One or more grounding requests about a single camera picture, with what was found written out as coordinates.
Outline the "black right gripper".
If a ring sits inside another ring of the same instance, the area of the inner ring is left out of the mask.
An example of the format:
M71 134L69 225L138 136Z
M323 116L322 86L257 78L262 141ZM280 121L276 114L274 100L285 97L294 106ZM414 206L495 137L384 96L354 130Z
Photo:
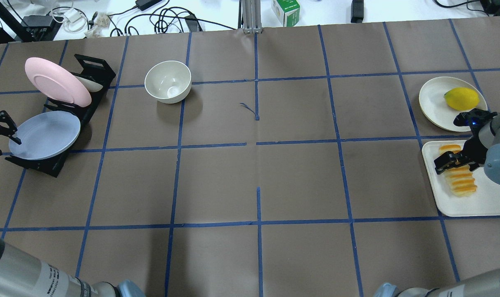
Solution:
M482 128L490 124L497 112L485 111L474 108L467 112L461 112L453 121L456 126L469 126L472 137L465 142L463 148L458 153L446 151L434 160L437 175L443 174L449 169L469 166L470 170L476 170L485 162L488 147L480 139L479 133Z

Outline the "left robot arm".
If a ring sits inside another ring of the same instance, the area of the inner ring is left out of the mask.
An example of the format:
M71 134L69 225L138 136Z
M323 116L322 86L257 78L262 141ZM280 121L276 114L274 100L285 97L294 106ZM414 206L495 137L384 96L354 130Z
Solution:
M76 115L66 111L40 113L17 128L8 128L9 149L23 160L44 160L65 152L81 131ZM131 280L117 286L93 285L63 272L0 238L0 297L143 297Z

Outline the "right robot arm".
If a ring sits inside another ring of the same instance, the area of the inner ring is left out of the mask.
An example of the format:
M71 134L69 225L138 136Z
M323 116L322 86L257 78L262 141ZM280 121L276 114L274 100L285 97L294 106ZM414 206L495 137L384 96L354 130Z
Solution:
M461 152L445 150L447 141L422 148L424 163L438 209L450 217L500 215L500 113L473 109L454 119L468 126L472 137L458 141ZM435 289L400 290L384 283L376 297L500 297L500 268Z

